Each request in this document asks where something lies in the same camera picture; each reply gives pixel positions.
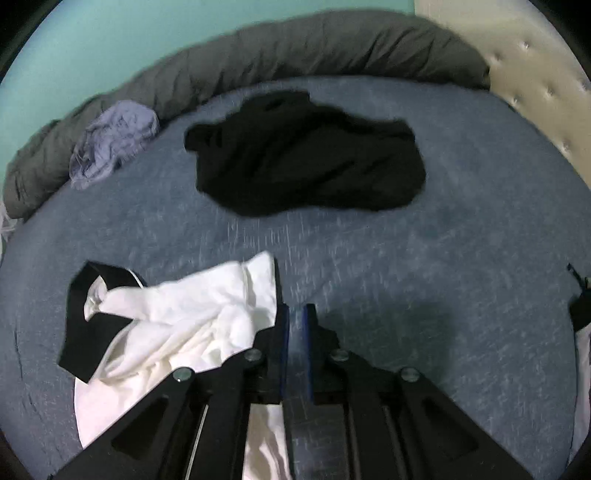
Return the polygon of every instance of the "bed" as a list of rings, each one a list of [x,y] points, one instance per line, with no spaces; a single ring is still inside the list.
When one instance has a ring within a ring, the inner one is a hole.
[[[197,192],[186,129],[281,89],[406,120],[426,165],[424,191],[402,209],[256,219]],[[306,303],[346,348],[381,368],[413,364],[536,479],[559,478],[577,396],[567,309],[577,285],[565,267],[591,260],[591,192],[574,153],[565,158],[516,107],[482,89],[367,75],[257,83],[175,115],[93,188],[64,184],[19,227],[0,268],[0,426],[12,450],[35,479],[80,451],[73,378],[56,357],[67,285],[86,260],[124,265],[153,285],[267,249],[291,308],[284,413],[294,478],[345,474],[342,415],[311,406],[304,391]]]

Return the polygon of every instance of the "gray fabric surface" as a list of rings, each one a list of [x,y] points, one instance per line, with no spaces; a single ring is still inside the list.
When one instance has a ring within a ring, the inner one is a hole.
[[[404,118],[425,191],[381,213],[309,208],[244,219],[195,189],[183,135],[239,107],[223,95],[165,129],[137,160],[80,192],[62,188],[15,233],[0,268],[0,427],[36,479],[79,451],[73,378],[56,365],[70,280],[86,260],[149,285],[269,250],[292,307],[285,416],[297,479],[342,479],[341,416],[303,393],[301,316],[374,365],[421,369],[538,480],[564,469],[573,436],[567,312],[588,265],[591,193],[531,124],[486,92],[402,80],[298,79],[313,100]]]
[[[8,164],[8,214],[30,216],[67,181],[74,145],[118,100],[148,106],[166,122],[223,92],[314,74],[489,86],[488,66],[480,54],[425,18],[350,10],[254,25],[164,58],[119,89],[88,99],[44,127]]]
[[[131,100],[122,100],[104,111],[81,135],[70,158],[70,181],[84,190],[110,176],[142,151],[156,136],[156,113]]]

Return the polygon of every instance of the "lavender fabric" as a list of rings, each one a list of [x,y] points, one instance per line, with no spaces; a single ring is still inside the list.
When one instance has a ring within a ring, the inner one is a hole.
[[[84,190],[109,177],[142,151],[159,128],[152,109],[131,100],[114,104],[86,128],[74,147],[70,158],[72,187]]]

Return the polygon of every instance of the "tufted headboard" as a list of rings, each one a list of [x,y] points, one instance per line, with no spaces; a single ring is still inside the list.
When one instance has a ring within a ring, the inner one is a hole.
[[[591,82],[566,42],[528,0],[415,0],[474,45],[491,91],[535,124],[591,187]]]

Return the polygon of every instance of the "long pillow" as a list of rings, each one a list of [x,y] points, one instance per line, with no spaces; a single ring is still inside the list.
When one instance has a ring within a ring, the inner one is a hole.
[[[119,100],[172,120],[211,97],[266,80],[373,75],[488,88],[488,65],[458,36],[421,17],[381,10],[328,11],[262,23],[186,48],[120,88],[88,99],[37,132],[8,164],[10,217],[31,216],[69,178],[84,129]]]

